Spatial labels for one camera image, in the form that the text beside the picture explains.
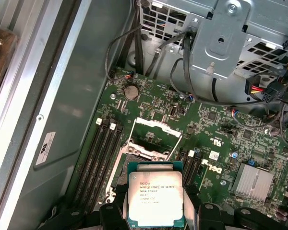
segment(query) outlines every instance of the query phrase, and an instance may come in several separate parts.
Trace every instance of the chip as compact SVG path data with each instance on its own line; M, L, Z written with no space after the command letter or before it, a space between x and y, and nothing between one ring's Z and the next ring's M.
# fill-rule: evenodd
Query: chip
M194 129L191 127L187 128L187 134L193 134L194 133Z
M250 140L251 137L252 137L252 134L253 134L252 131L246 129L246 130L244 131L244 133L243 133L243 138L245 138L245 139L247 139L247 140Z
M209 120L211 120L211 121L216 121L216 116L217 116L217 113L216 113L216 112L210 111L209 114L208 114L207 119L209 119Z

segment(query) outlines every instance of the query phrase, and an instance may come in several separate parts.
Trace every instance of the silver heatsink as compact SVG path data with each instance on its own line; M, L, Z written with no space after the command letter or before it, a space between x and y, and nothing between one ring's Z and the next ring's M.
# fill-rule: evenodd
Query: silver heatsink
M264 170L241 164L232 190L237 194L265 201L273 176Z

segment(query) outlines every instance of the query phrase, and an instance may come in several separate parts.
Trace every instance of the cable clip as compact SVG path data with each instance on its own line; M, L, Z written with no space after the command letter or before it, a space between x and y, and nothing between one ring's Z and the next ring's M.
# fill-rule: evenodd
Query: cable clip
M160 49L158 47L155 49L155 53L157 53L157 54L161 54L161 51L162 51L162 49Z

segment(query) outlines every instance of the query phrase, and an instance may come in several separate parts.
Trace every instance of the integrated circuit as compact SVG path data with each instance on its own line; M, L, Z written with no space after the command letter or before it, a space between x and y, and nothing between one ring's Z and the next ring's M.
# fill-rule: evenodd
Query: integrated circuit
M242 137L247 139L247 140L250 140L252 135L253 135L253 132L246 129L246 130L244 130L244 133L243 133Z
M217 113L213 112L213 111L210 111L209 114L208 114L207 119L211 120L211 121L216 121L216 117L217 117Z

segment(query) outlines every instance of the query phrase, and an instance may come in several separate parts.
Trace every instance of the green circuit board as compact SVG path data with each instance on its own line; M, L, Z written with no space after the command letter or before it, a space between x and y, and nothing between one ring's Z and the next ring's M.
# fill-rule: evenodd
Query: green circuit board
M119 68L114 73L115 78L128 74L128 71ZM136 86L139 91L135 100L128 100L124 95L124 89L128 85ZM81 168L85 165L90 143L96 133L97 119L113 119L123 127L119 140L119 146L122 146L128 139L137 117L160 121L183 133L170 160L179 159L183 150L200 150L195 155L208 163L200 164L191 177L191 184L197 185L203 202L216 203L228 212L239 207L252 207L276 219L276 208L282 204L288 185L288 146L280 138L269 135L270 131L277 131L277 128L241 127L232 118L231 109L196 103L188 98L181 99L170 86L137 74L116 83L107 82L79 158L77 168L80 170L75 171L72 177L69 193L74 190L83 173ZM243 113L238 113L237 118L251 126L261 122L259 118ZM158 127L139 124L135 125L132 138L142 146L159 152L171 151L177 142L176 137L168 135ZM238 154L235 159L231 155L233 152ZM110 159L111 167L115 159L116 157ZM125 159L126 156L121 159L112 184L119 179ZM241 163L250 162L254 167L274 175L268 192L268 204L236 195L232 191L239 166ZM106 173L102 189L105 188L111 167ZM101 191L98 195L100 202L104 198L103 194Z

